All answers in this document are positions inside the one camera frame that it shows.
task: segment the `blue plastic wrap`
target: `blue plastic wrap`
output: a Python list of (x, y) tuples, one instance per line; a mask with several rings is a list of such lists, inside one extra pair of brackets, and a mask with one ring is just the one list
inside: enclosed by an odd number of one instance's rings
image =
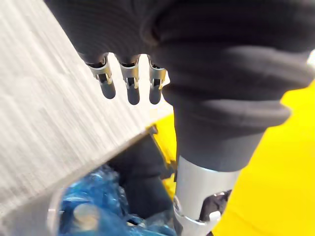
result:
[[(78, 214), (76, 209), (82, 206), (87, 208)], [(108, 166), (72, 184), (65, 192), (61, 212), (60, 236), (176, 236), (174, 230), (164, 224), (165, 213), (153, 216), (148, 222), (129, 213), (125, 191), (119, 186), (119, 175)], [(80, 222), (89, 223), (86, 217), (96, 222), (92, 230), (80, 225)]]

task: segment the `black fabric cover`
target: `black fabric cover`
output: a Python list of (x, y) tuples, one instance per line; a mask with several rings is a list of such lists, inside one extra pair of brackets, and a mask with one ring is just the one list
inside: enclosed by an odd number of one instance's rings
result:
[(266, 128), (308, 86), (311, 0), (46, 0), (86, 63), (149, 54), (168, 70), (178, 155), (217, 171), (246, 166)]

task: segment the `yellow floor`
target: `yellow floor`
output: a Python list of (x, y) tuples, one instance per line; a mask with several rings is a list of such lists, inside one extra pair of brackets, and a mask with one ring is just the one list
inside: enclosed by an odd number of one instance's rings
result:
[[(293, 113), (269, 128), (242, 171), (215, 236), (315, 236), (315, 83), (283, 100)], [(173, 117), (157, 123), (163, 153), (176, 152)], [(165, 183), (169, 193), (174, 184)]]

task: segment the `robotic finger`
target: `robotic finger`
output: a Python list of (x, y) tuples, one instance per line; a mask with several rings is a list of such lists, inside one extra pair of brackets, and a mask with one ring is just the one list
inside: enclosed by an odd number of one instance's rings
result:
[(152, 104), (157, 104), (161, 100), (162, 84), (165, 81), (166, 70), (154, 64), (149, 59), (150, 94), (149, 100)]
[(115, 55), (120, 64), (120, 69), (123, 74), (123, 80), (126, 84), (128, 101), (132, 105), (136, 105), (140, 101), (139, 94), (139, 57), (121, 57)]
[(103, 60), (99, 63), (87, 63), (87, 65), (94, 77), (99, 81), (103, 95), (108, 99), (112, 99), (116, 95), (116, 90), (107, 56), (108, 53), (104, 54)]

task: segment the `robotic hand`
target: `robotic hand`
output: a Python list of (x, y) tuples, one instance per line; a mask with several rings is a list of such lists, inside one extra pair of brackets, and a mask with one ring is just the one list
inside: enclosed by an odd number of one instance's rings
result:
[(108, 52), (133, 105), (139, 54), (149, 55), (153, 104), (167, 69), (163, 96), (174, 107), (178, 156), (174, 225), (181, 236), (207, 235), (265, 130), (289, 117), (283, 94), (315, 75), (306, 64), (315, 48), (315, 3), (45, 1), (106, 98), (116, 94)]
[[(86, 63), (94, 77), (99, 80), (100, 87), (104, 96), (112, 99), (116, 95), (112, 72), (107, 59), (108, 53), (105, 53), (104, 58), (98, 63)], [(123, 74), (123, 79), (127, 88), (128, 101), (132, 105), (136, 105), (140, 101), (139, 94), (139, 73), (138, 63), (140, 55), (132, 57), (120, 57), (116, 55), (119, 61), (120, 68)], [(150, 95), (149, 99), (152, 104), (159, 103), (161, 99), (162, 84), (165, 80), (166, 70), (155, 65), (149, 58), (149, 78), (150, 78)]]

